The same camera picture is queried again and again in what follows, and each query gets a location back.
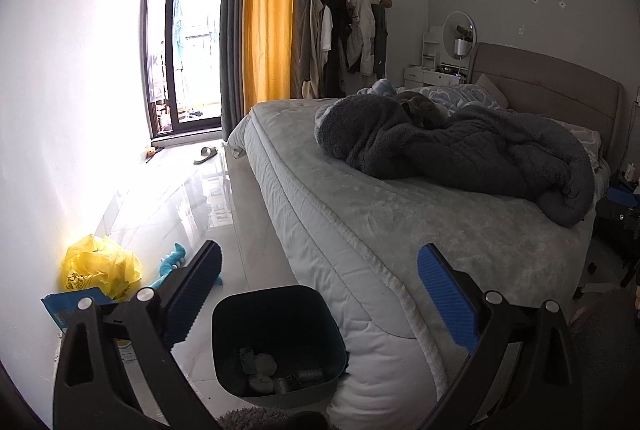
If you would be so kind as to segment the dark teal trash bin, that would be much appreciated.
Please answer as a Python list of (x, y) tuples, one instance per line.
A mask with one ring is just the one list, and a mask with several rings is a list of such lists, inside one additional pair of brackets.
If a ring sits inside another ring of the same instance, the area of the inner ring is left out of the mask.
[(348, 352), (321, 294), (290, 285), (231, 294), (212, 314), (218, 384), (257, 406), (294, 408), (330, 398)]

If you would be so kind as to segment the yellow plastic bag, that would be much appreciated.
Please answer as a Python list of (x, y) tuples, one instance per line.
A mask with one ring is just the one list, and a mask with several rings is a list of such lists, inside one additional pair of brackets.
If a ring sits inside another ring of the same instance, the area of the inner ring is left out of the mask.
[(58, 283), (63, 292), (99, 288), (114, 301), (124, 301), (141, 285), (138, 258), (104, 237), (88, 235), (66, 249)]

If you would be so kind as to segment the blue snack bag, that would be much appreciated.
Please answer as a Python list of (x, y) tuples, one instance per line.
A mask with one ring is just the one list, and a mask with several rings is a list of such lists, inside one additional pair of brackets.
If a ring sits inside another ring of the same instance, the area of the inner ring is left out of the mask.
[(66, 332), (72, 315), (78, 309), (78, 303), (89, 298), (96, 305), (113, 304), (114, 300), (108, 298), (99, 287), (74, 290), (67, 292), (50, 293), (41, 299), (41, 302), (49, 313), (55, 325), (61, 332)]

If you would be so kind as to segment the white bed mattress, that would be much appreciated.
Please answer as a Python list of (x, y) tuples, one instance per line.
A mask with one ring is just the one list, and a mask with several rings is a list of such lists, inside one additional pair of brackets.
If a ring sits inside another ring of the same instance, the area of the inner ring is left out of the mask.
[(421, 283), (419, 250), (434, 243), (512, 303), (569, 306), (594, 218), (564, 228), (526, 200), (374, 179), (321, 150), (318, 109), (315, 100), (256, 104), (228, 144), (247, 156), (295, 278), (322, 295), (341, 330), (349, 360), (329, 420), (414, 429), (466, 356)]

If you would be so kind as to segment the grey slipper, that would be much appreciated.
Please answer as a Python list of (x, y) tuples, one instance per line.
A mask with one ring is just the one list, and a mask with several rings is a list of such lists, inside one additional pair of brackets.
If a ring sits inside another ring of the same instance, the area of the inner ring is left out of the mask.
[(216, 157), (218, 150), (216, 147), (208, 147), (204, 146), (201, 148), (200, 155), (193, 161), (194, 165), (201, 165), (209, 160), (212, 160), (213, 157)]

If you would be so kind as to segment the dark grey fluffy rug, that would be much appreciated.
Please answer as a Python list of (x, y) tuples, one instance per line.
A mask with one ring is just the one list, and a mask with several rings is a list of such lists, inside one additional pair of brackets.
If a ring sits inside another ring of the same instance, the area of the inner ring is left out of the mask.
[(254, 407), (230, 410), (217, 419), (223, 429), (322, 430), (331, 429), (318, 412), (289, 412), (278, 408)]

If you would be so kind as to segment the grey cat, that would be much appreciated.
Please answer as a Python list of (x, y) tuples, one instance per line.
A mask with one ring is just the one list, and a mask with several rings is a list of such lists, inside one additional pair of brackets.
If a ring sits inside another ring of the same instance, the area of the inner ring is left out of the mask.
[(405, 114), (416, 127), (423, 130), (437, 130), (445, 126), (447, 112), (440, 109), (430, 98), (416, 92), (404, 92), (394, 96)]

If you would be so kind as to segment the light blue patterned pillow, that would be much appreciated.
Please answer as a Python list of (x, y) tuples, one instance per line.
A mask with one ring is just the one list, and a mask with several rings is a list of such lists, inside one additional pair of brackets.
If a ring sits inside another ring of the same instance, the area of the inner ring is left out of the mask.
[(490, 110), (506, 110), (509, 107), (506, 98), (498, 90), (491, 93), (490, 90), (476, 84), (434, 85), (408, 90), (405, 87), (396, 88), (390, 80), (381, 78), (372, 86), (363, 87), (357, 92), (357, 95), (369, 94), (404, 99), (425, 97), (434, 102), (448, 117), (468, 106), (480, 106)]

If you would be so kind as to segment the beige bed headboard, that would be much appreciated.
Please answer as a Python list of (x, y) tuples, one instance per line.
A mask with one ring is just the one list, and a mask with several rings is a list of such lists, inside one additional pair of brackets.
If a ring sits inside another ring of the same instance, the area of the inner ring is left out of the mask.
[(603, 158), (612, 170), (620, 167), (629, 123), (622, 84), (559, 58), (489, 43), (472, 50), (468, 75), (471, 83), (487, 76), (517, 112), (598, 132)]

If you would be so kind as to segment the white vanity table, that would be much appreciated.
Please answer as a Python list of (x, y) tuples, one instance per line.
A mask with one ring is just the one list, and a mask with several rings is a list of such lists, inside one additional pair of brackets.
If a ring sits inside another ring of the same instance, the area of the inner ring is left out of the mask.
[(419, 64), (404, 69), (404, 85), (409, 90), (422, 86), (465, 84), (468, 81), (465, 61), (450, 57), (444, 46), (442, 26), (431, 26), (422, 35)]

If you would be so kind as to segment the grey curtain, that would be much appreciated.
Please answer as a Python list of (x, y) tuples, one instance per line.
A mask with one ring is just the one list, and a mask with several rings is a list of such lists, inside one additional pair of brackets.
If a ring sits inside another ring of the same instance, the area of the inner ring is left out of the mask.
[(243, 118), (242, 11), (243, 0), (220, 1), (221, 126), (224, 139)]

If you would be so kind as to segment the round vanity mirror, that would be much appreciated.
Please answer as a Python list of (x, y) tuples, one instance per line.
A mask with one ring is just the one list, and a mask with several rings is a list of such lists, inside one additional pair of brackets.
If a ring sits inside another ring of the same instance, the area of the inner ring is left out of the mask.
[(470, 55), (477, 40), (476, 26), (465, 12), (450, 12), (442, 26), (442, 45), (449, 57), (462, 60)]

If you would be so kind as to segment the clothes on rack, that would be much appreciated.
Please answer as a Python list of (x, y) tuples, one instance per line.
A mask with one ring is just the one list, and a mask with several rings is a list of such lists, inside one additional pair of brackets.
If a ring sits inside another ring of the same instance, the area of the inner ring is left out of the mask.
[(300, 95), (343, 97), (352, 74), (366, 82), (385, 78), (392, 7), (392, 0), (308, 0)]

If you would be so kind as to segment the black framed balcony door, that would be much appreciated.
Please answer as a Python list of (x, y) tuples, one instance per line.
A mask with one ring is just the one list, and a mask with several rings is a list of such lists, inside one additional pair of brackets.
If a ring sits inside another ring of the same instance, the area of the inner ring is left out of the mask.
[(142, 0), (145, 100), (151, 137), (221, 127), (221, 0)]

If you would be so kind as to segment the orange curtain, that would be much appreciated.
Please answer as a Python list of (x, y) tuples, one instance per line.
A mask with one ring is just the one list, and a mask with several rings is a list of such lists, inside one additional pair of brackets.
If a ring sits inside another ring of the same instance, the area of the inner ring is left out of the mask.
[(243, 0), (243, 98), (246, 110), (291, 97), (294, 0)]

